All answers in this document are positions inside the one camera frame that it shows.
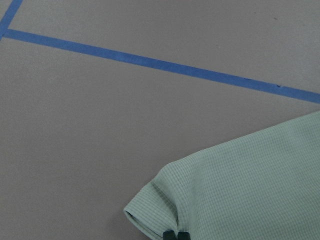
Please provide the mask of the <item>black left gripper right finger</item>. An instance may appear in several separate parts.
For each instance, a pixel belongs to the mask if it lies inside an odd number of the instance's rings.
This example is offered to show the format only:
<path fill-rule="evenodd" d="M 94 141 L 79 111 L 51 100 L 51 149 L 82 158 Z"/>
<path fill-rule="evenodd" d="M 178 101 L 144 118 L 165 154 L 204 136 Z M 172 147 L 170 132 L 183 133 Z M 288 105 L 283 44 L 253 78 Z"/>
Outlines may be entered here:
<path fill-rule="evenodd" d="M 190 233 L 185 231 L 180 231 L 177 234 L 178 240 L 190 240 Z"/>

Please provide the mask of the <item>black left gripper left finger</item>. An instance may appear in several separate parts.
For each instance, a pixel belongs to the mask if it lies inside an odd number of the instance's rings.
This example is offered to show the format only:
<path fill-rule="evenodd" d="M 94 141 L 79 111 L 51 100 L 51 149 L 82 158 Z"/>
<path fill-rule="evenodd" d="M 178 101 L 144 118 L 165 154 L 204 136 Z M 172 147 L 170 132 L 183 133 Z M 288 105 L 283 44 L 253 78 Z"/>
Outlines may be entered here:
<path fill-rule="evenodd" d="M 173 230 L 164 231 L 162 234 L 163 240 L 176 240 L 176 235 Z"/>

